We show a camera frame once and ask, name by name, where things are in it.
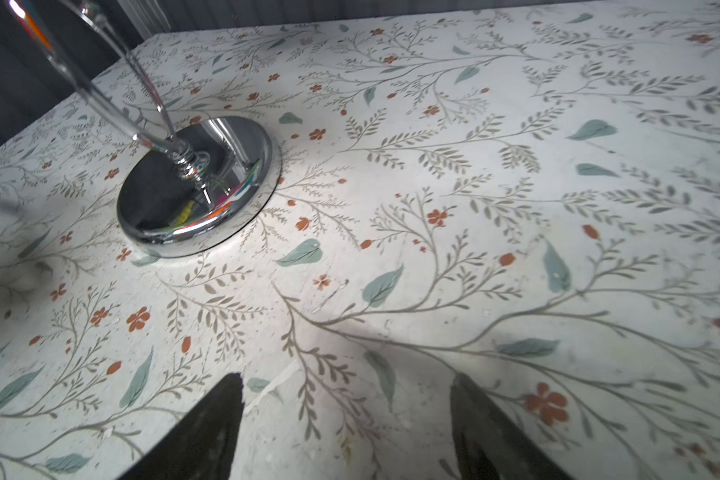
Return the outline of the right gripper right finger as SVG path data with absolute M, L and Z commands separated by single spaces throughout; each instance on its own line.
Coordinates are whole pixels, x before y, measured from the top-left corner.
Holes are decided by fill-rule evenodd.
M 450 412 L 463 479 L 571 480 L 466 374 L 453 379 Z

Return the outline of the chrome wine glass rack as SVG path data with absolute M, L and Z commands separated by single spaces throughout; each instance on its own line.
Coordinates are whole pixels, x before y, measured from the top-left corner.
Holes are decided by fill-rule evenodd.
M 49 63 L 118 131 L 148 148 L 122 184 L 119 226 L 156 258 L 178 258 L 230 239 L 262 212 L 276 190 L 282 154 L 259 123 L 240 116 L 201 120 L 178 130 L 136 55 L 93 1 L 66 1 L 133 71 L 167 129 L 160 138 L 138 126 L 85 76 L 30 1 L 6 4 Z

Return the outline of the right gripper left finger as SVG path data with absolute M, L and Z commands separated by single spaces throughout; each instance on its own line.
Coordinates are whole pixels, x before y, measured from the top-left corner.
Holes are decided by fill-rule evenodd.
M 244 413 L 243 379 L 225 375 L 123 479 L 230 477 Z

